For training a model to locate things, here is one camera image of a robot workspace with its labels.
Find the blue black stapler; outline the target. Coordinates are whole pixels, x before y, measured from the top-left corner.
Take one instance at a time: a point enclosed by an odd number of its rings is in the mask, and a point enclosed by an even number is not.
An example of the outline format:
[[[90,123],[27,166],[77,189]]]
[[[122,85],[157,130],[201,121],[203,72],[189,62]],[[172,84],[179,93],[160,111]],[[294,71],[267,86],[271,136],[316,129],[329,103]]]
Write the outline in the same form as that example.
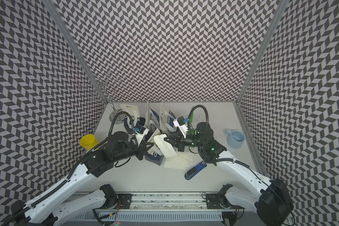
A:
[[[195,165],[194,167],[192,167],[190,170],[188,170],[184,177],[186,180],[190,180],[192,179],[196,174],[198,174],[202,169],[204,169],[205,167],[207,167],[207,163],[202,161],[200,163],[198,163],[197,165]]]

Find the cream paper receipt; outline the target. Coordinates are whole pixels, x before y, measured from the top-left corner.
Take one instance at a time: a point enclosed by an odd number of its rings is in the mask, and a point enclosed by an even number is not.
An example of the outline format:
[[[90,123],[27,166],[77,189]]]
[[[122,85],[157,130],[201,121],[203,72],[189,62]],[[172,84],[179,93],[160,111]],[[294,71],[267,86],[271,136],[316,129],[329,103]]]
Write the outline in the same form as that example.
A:
[[[174,150],[173,146],[167,141],[165,141],[164,140],[165,138],[167,138],[167,135],[161,134],[161,135],[154,136],[153,139],[165,158],[171,158],[171,157],[177,156],[177,153]]]

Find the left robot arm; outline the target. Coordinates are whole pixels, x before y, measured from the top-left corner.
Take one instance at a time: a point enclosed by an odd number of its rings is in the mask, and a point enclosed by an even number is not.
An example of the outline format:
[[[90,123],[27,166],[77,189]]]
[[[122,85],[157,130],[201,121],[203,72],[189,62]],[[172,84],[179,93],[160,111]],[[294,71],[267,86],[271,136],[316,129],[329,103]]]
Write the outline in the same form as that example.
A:
[[[59,226],[72,217],[98,208],[118,208],[119,198],[110,184],[70,202],[66,199],[84,185],[115,167],[115,163],[133,156],[142,160],[152,142],[130,138],[127,132],[116,132],[89,150],[73,167],[68,176],[29,201],[17,201],[11,207],[7,226]]]

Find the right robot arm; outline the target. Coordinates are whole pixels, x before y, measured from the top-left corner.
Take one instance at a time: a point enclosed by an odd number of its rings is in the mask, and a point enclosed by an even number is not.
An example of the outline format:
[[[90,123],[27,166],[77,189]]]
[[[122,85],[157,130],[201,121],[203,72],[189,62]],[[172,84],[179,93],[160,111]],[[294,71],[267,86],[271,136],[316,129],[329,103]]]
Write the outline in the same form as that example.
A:
[[[181,131],[164,138],[178,149],[196,147],[207,164],[215,164],[233,175],[246,190],[231,185],[222,196],[224,203],[240,206],[254,213],[267,226],[293,226],[293,201],[287,185],[279,178],[270,179],[239,161],[230,151],[214,139],[213,130],[205,122],[199,123],[196,134],[183,135]]]

